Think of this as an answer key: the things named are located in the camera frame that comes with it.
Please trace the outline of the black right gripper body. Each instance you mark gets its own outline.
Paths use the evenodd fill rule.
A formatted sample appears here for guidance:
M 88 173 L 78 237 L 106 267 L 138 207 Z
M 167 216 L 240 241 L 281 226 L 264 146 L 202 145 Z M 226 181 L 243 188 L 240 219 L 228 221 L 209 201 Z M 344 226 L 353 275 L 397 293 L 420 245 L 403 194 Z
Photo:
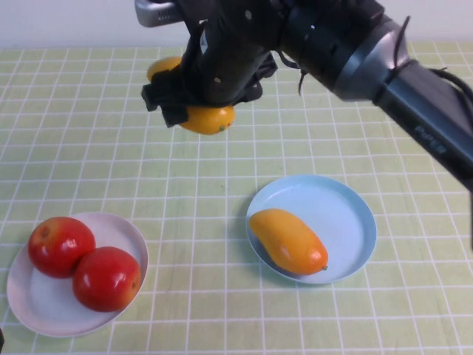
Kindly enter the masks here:
M 243 41 L 224 24 L 205 21 L 188 43 L 188 91 L 199 106 L 234 106 L 268 54 L 265 48 Z

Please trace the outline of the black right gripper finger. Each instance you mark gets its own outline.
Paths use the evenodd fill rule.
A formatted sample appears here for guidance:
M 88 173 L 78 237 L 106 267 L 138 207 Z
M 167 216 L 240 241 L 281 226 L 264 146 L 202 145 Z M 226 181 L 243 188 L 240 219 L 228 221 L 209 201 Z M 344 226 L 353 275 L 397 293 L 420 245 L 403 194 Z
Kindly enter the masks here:
M 161 110 L 168 128 L 188 120 L 187 96 L 179 70 L 165 70 L 152 76 L 151 82 L 141 90 L 148 112 Z
M 260 99 L 263 95 L 263 88 L 260 81 L 264 78 L 270 78 L 276 71 L 277 64 L 274 61 L 273 55 L 268 54 L 237 96 L 236 104 Z

